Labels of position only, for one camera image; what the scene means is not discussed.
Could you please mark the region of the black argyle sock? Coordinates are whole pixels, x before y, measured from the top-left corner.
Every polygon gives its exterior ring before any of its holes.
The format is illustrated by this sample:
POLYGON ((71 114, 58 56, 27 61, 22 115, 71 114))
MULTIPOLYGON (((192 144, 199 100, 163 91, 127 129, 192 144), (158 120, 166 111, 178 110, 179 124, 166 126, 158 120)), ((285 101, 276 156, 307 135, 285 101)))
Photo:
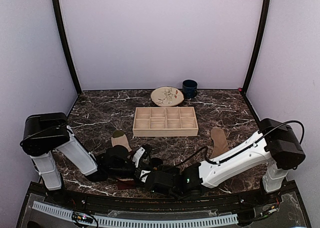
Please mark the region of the black argyle sock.
POLYGON ((163 169, 164 162, 162 159, 153 157, 149 159, 149 163, 143 166, 146 171, 160 171, 163 169))

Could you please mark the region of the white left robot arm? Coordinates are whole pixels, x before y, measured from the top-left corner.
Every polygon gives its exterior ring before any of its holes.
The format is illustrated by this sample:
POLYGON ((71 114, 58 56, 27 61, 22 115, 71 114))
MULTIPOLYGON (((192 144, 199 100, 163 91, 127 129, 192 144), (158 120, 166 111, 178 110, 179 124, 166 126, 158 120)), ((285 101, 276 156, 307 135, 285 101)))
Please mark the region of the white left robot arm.
POLYGON ((32 159, 45 187, 51 191, 51 198, 60 206, 66 206, 71 196, 63 189, 53 150, 62 153, 91 182, 103 182, 109 177, 145 182, 150 173, 149 167, 143 166, 143 159, 149 154, 146 147, 133 152, 126 135, 117 130, 111 137, 111 148, 94 156, 76 137, 62 112, 29 116, 20 146, 32 159))

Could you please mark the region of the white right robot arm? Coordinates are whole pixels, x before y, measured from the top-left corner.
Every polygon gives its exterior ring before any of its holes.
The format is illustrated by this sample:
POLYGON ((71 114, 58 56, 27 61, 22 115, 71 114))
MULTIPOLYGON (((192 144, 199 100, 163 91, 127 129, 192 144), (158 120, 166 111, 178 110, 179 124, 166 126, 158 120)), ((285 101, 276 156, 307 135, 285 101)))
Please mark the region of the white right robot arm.
POLYGON ((202 162, 185 168, 182 173, 172 173, 171 167, 143 170, 139 180, 148 191, 189 200, 202 196, 229 178, 266 163, 268 168, 262 177, 262 189, 255 194, 257 203, 265 205, 281 188, 288 171, 297 169, 306 158, 301 146, 303 139, 296 137, 292 123, 303 125, 297 120, 280 123, 265 118, 250 138, 222 155, 213 159, 205 156, 202 162))

